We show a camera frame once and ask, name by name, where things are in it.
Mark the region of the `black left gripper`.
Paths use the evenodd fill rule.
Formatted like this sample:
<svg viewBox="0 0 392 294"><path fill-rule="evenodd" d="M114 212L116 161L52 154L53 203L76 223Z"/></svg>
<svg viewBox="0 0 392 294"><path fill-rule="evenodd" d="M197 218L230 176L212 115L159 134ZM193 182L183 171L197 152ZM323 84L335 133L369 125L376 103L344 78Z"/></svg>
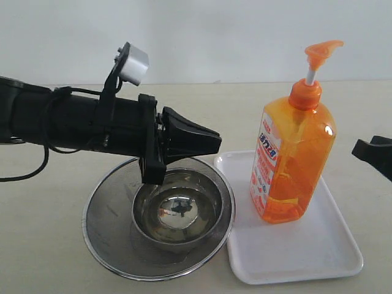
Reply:
<svg viewBox="0 0 392 294"><path fill-rule="evenodd" d="M170 107L162 110L164 134L169 140L163 158L157 133L157 100L139 94L137 100L117 98L113 118L105 128L104 150L138 158L141 181L161 185L166 164L195 156L217 154L222 143L218 132L196 124Z"/></svg>

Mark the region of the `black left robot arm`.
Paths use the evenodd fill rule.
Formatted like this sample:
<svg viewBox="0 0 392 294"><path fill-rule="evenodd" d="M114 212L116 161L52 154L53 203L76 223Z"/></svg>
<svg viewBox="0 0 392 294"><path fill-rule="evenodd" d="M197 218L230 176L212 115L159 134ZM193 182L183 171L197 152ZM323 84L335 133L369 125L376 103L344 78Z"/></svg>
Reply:
<svg viewBox="0 0 392 294"><path fill-rule="evenodd" d="M154 96L137 100L65 86L49 89L1 78L1 143L41 145L45 154L80 150L138 158L141 180L162 184L167 166L218 152L221 136L164 107Z"/></svg>

